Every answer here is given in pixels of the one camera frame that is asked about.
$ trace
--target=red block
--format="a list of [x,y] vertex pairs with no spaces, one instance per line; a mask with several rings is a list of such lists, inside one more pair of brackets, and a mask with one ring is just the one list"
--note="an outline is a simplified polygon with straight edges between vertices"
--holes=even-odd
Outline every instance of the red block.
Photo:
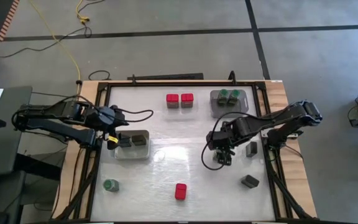
[[184,93],[181,95],[182,108],[192,108],[193,102],[194,102],[194,97],[192,93]]
[[167,94],[167,107],[179,108],[179,94]]
[[186,199],[186,184],[177,184],[177,189],[175,191],[175,198],[177,200],[184,200]]

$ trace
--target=orange striped tape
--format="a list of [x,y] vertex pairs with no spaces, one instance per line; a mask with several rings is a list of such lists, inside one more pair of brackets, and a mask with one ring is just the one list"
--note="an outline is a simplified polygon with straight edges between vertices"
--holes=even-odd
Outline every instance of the orange striped tape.
[[7,30],[9,28],[9,26],[11,25],[11,22],[13,20],[13,17],[15,15],[16,9],[19,5],[19,0],[13,0],[12,5],[11,5],[11,9],[9,10],[9,12],[6,15],[4,24],[1,27],[1,31],[0,31],[0,42],[4,41],[5,35],[7,33]]

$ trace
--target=yellow cable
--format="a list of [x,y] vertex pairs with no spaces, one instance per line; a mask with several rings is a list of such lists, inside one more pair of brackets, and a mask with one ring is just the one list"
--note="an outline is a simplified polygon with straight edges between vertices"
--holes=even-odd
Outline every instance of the yellow cable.
[[80,0],[79,3],[77,4],[77,7],[75,7],[75,13],[77,14],[77,17],[80,19],[81,23],[85,25],[85,23],[88,22],[90,19],[89,17],[81,16],[80,13],[78,12],[78,8],[82,4],[82,2],[83,0]]
[[[78,80],[81,80],[81,72],[80,72],[80,68],[78,67],[77,62],[75,61],[75,59],[73,58],[73,56],[71,55],[71,53],[66,49],[66,47],[55,37],[55,34],[53,33],[53,31],[51,30],[51,28],[49,27],[47,21],[45,20],[44,16],[41,14],[41,12],[38,10],[37,6],[35,6],[35,4],[33,3],[33,0],[29,0],[31,6],[37,11],[38,15],[40,16],[40,18],[44,21],[45,26],[48,28],[50,35],[52,35],[53,39],[56,41],[56,43],[58,43],[62,49],[66,52],[66,54],[71,58],[71,61],[74,63],[75,68],[77,69],[77,73],[78,73]],[[77,84],[77,94],[80,94],[80,84]]]

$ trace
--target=concrete floor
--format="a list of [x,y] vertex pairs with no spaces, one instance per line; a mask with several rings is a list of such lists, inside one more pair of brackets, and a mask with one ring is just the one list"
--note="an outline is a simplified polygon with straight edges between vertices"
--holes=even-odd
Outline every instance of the concrete floor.
[[[57,34],[81,27],[78,1],[35,0]],[[358,0],[252,0],[259,27],[358,25]],[[156,30],[249,28],[244,1],[106,1],[87,7],[95,34]],[[27,1],[21,1],[8,37],[48,35]],[[260,33],[270,76],[283,80],[290,101],[308,99],[323,114],[317,128],[305,129],[300,146],[311,192],[323,220],[358,223],[358,128],[346,115],[358,95],[358,30]],[[3,42],[0,54],[51,41]],[[205,79],[226,79],[234,70],[240,79],[263,79],[251,33],[64,40],[76,58],[83,79],[95,70],[112,78],[136,75],[203,72]],[[57,46],[0,59],[0,86],[32,85],[34,91],[75,93],[76,70]],[[33,103],[56,98],[35,96]],[[55,151],[58,143],[40,146],[25,136],[21,152]],[[26,220],[37,220],[31,209]]]

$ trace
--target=table leg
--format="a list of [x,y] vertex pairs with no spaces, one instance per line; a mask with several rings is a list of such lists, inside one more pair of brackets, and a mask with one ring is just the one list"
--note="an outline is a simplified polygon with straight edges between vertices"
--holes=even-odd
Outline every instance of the table leg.
[[60,167],[17,153],[14,170],[39,175],[51,180],[60,180]]

